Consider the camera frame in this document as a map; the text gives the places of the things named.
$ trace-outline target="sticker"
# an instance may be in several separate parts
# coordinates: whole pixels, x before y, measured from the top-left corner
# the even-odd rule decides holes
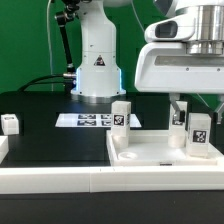
[[[94,63],[95,66],[105,66],[105,63],[103,61],[103,58],[101,55],[97,58],[96,62]]]
[[[102,120],[111,120],[111,114],[101,114]]]
[[[91,120],[91,119],[96,119],[95,114],[79,114],[78,119],[86,119],[86,120]]]
[[[111,121],[101,121],[102,126],[110,127],[111,126]]]
[[[127,115],[127,125],[130,124],[130,114]]]
[[[78,121],[77,126],[96,126],[96,121]]]
[[[160,166],[173,166],[173,163],[161,162],[159,165]]]
[[[124,116],[114,115],[114,125],[124,126]]]
[[[179,125],[179,126],[182,126],[182,125],[183,125],[183,122],[175,121],[175,120],[173,119],[172,125]]]
[[[14,120],[15,118],[14,117],[5,117],[4,119],[5,120]]]
[[[196,143],[205,143],[206,142],[206,131],[197,131],[193,132],[193,142]]]

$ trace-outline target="white robotic machine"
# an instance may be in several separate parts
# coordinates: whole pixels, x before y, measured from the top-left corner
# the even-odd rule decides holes
[[[171,96],[219,94],[221,104],[216,112],[220,123],[224,111],[224,0],[154,0],[154,4],[170,18],[145,31],[148,44],[138,59],[136,88]]]
[[[125,95],[121,69],[116,64],[116,27],[108,20],[104,7],[120,7],[130,0],[81,1],[77,11],[82,28],[82,64],[77,69],[73,99],[108,103]]]

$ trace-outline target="white platform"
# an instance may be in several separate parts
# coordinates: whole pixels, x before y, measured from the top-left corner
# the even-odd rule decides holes
[[[110,132],[107,134],[107,140],[110,141]],[[130,146],[135,148],[134,153],[141,152],[143,145],[150,144],[153,147],[149,151],[158,151],[151,154],[154,164],[151,162],[150,166],[83,168],[1,168],[0,194],[224,190],[223,155],[214,147],[210,146],[209,158],[190,159],[184,157],[182,150],[171,153],[171,149],[168,149],[170,152],[165,153],[167,131],[131,131],[131,136]],[[136,161],[146,161],[141,153]]]
[[[111,127],[111,114],[60,114],[55,127],[60,128],[108,128]],[[141,124],[135,114],[131,114],[130,127],[140,128]]]
[[[115,148],[107,132],[107,149],[112,166],[223,166],[224,156],[209,144],[208,156],[191,157],[186,148],[168,146],[168,131],[130,131],[129,147]]]

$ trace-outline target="black cable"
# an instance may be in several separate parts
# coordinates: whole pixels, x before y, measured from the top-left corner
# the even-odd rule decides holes
[[[73,65],[72,55],[71,55],[71,51],[70,51],[70,47],[69,47],[68,36],[67,36],[65,26],[60,26],[59,28],[60,28],[60,32],[61,32],[63,45],[64,45],[64,51],[65,51],[67,65]]]
[[[26,88],[28,88],[29,86],[33,86],[33,85],[44,85],[44,84],[64,84],[64,82],[36,82],[36,83],[30,83],[29,85],[26,86]]]
[[[38,81],[42,81],[42,80],[46,80],[46,79],[53,79],[53,78],[63,78],[63,75],[49,75],[49,76],[42,76],[42,77],[33,79],[32,81],[28,82],[27,84],[21,86],[18,89],[18,91],[23,92],[27,87],[29,87],[30,85],[33,85],[34,83],[36,83]]]

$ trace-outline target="green background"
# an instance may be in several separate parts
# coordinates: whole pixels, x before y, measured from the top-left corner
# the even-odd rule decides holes
[[[152,0],[134,0],[136,11],[144,28],[164,19]],[[47,42],[48,0],[0,1],[0,93],[15,91],[28,81],[50,75]],[[51,4],[50,23],[54,74],[66,71],[65,56],[54,15],[63,10],[61,0]],[[145,45],[144,35],[134,16],[131,5],[106,8],[106,15],[117,27],[117,64],[123,72],[123,87],[134,88],[138,54]],[[67,24],[68,38],[76,67],[81,63],[81,28],[78,19]],[[30,90],[52,90],[49,86],[35,86]],[[204,96],[211,107],[217,104],[216,96]]]

